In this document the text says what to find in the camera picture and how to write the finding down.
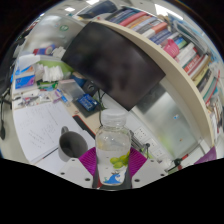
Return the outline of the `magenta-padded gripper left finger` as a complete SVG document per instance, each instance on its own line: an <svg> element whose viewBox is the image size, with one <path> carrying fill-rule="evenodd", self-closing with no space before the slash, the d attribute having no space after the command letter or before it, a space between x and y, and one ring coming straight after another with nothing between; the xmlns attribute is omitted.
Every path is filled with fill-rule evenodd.
<svg viewBox="0 0 224 224"><path fill-rule="evenodd" d="M79 158L71 158L58 175L78 186L96 188L98 185L96 149L91 148Z"/></svg>

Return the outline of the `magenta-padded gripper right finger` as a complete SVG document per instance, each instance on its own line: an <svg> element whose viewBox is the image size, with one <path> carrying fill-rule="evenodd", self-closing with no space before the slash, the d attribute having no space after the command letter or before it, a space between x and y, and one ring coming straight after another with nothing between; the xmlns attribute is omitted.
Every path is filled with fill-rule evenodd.
<svg viewBox="0 0 224 224"><path fill-rule="evenodd" d="M167 175L154 159L147 159L134 148L130 149L128 170L133 188L140 188Z"/></svg>

